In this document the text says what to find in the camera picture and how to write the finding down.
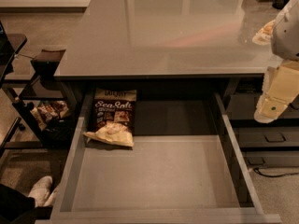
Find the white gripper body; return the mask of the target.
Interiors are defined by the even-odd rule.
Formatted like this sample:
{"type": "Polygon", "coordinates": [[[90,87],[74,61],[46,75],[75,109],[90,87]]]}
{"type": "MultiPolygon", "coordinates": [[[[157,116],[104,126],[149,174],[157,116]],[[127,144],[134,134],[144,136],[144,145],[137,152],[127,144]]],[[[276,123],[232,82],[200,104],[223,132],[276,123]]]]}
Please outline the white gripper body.
{"type": "Polygon", "coordinates": [[[287,107],[299,94],[299,62],[284,60],[264,74],[265,101],[269,107],[287,107]]]}

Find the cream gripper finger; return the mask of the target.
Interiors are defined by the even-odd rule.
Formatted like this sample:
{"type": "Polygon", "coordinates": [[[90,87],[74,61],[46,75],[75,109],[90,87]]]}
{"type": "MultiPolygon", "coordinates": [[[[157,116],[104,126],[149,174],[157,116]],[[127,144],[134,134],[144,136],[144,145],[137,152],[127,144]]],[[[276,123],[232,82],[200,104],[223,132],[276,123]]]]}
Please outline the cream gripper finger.
{"type": "Polygon", "coordinates": [[[278,119],[288,105],[288,100],[262,94],[256,105],[254,119],[260,123],[270,123],[278,119]]]}
{"type": "Polygon", "coordinates": [[[271,43],[274,24],[275,21],[270,21],[265,24],[252,38],[252,42],[260,46],[269,45],[271,43]]]}

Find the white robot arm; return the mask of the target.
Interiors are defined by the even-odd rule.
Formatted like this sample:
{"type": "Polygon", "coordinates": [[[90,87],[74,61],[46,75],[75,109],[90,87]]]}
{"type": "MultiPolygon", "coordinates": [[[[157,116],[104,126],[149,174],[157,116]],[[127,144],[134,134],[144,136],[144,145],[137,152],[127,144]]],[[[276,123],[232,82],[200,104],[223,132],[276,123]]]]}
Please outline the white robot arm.
{"type": "Polygon", "coordinates": [[[262,95],[254,119],[260,123],[276,120],[299,95],[299,0],[289,0],[277,17],[252,38],[257,45],[270,45],[282,59],[268,67],[263,76],[262,95]]]}

